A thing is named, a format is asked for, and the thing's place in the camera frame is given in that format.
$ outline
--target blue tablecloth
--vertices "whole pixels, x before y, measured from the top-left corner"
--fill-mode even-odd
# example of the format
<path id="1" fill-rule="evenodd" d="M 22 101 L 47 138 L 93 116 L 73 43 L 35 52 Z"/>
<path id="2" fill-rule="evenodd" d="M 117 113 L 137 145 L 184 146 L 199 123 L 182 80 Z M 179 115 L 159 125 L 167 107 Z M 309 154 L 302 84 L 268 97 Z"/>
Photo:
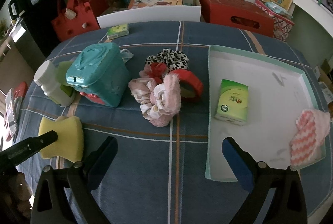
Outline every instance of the blue tablecloth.
<path id="1" fill-rule="evenodd" d="M 48 59 L 55 65 L 77 56 L 86 46 L 106 40 L 107 28 L 88 32 L 57 46 Z M 142 117 L 139 103 L 124 93 L 117 108 L 90 102 L 82 97 L 75 115 L 84 128 L 84 156 L 97 149 L 105 138 L 117 138 L 119 150 L 100 187 L 92 192 L 112 223 L 229 223 L 248 193 L 237 182 L 205 179 L 209 116 L 208 47 L 223 45 L 264 53 L 302 69 L 310 80 L 318 106 L 327 104 L 304 56 L 286 43 L 236 28 L 199 22 L 144 22 L 130 24 L 130 34 L 113 40 L 134 57 L 126 63 L 133 78 L 139 77 L 144 61 L 163 48 L 182 50 L 190 59 L 189 69 L 203 82 L 199 103 L 182 103 L 170 125 L 154 127 Z M 66 115 L 32 83 L 23 101 L 17 141 L 37 136 L 42 116 Z M 308 215 L 332 192 L 332 133 L 326 138 L 326 158 L 301 170 Z M 35 192 L 42 168 L 50 163 L 39 154 L 19 166 Z M 79 223 L 84 223 L 75 200 L 69 201 Z M 257 219 L 261 223 L 272 192 Z"/>

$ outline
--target red and white patterned box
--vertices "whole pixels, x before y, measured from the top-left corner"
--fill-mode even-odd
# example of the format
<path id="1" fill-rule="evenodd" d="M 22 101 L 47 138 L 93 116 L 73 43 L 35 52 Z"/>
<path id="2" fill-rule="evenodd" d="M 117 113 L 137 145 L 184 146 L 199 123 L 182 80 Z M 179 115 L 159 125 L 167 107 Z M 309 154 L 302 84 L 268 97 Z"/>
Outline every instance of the red and white patterned box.
<path id="1" fill-rule="evenodd" d="M 261 0 L 255 0 L 254 4 L 274 19 L 274 37 L 285 42 L 295 23 L 269 9 Z"/>

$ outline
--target teal plastic box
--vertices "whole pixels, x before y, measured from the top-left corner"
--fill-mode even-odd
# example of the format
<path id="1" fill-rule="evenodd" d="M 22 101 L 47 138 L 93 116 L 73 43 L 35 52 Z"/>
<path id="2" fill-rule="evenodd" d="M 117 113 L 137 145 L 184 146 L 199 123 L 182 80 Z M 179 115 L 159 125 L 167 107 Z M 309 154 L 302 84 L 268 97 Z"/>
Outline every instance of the teal plastic box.
<path id="1" fill-rule="evenodd" d="M 66 81 L 90 101 L 117 107 L 130 74 L 119 46 L 100 43 L 89 45 L 80 53 L 67 70 Z"/>

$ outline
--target sponge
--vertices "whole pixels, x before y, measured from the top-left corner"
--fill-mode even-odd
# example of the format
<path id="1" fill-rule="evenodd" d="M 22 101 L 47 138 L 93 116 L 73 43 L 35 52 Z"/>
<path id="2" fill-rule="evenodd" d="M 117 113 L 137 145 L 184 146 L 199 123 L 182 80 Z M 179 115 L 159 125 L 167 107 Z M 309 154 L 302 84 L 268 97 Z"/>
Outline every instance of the sponge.
<path id="1" fill-rule="evenodd" d="M 60 156 L 71 162 L 81 161 L 83 156 L 83 129 L 81 121 L 76 116 L 59 117 L 56 121 L 42 118 L 38 136 L 54 130 L 58 140 L 40 151 L 43 159 Z"/>

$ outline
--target red felt bag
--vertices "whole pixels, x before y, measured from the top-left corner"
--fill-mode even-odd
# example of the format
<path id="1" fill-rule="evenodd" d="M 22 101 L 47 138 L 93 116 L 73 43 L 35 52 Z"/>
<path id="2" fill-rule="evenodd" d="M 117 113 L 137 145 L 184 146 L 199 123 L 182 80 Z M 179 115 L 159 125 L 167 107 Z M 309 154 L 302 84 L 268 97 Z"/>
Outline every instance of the red felt bag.
<path id="1" fill-rule="evenodd" d="M 51 21 L 58 39 L 63 42 L 76 35 L 100 29 L 96 17 L 108 8 L 106 0 L 68 0 L 61 10 L 58 0 L 58 16 Z"/>

